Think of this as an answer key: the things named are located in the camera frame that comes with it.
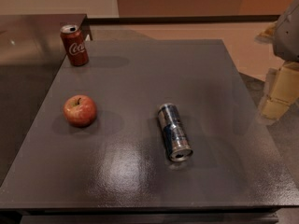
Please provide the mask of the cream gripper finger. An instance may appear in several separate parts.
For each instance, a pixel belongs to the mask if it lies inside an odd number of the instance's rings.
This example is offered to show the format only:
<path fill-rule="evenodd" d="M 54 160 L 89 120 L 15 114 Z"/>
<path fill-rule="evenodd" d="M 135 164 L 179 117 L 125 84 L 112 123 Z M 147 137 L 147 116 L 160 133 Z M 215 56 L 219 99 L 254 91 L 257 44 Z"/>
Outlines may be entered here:
<path fill-rule="evenodd" d="M 261 43 L 272 44 L 274 39 L 274 33 L 276 31 L 276 26 L 277 23 L 272 22 L 264 30 L 262 30 L 255 36 L 255 40 Z"/>
<path fill-rule="evenodd" d="M 270 68 L 266 75 L 260 116 L 279 120 L 299 98 L 299 63 L 285 62 L 279 69 Z"/>

